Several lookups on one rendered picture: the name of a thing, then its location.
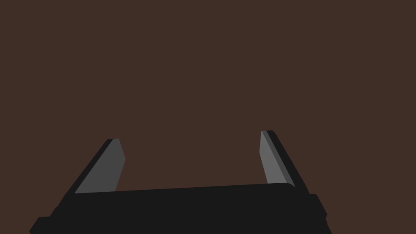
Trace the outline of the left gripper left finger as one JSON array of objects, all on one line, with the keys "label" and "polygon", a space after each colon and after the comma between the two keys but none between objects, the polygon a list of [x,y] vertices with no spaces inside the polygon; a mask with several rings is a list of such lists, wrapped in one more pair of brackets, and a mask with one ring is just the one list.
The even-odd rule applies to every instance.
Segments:
[{"label": "left gripper left finger", "polygon": [[119,139],[107,139],[67,194],[106,193],[116,190],[125,163]]}]

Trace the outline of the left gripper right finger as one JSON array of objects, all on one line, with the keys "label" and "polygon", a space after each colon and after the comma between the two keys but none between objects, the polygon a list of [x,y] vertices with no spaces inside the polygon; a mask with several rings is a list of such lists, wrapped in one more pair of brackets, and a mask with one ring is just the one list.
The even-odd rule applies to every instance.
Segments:
[{"label": "left gripper right finger", "polygon": [[308,193],[298,170],[274,131],[261,132],[259,155],[268,184],[287,183]]}]

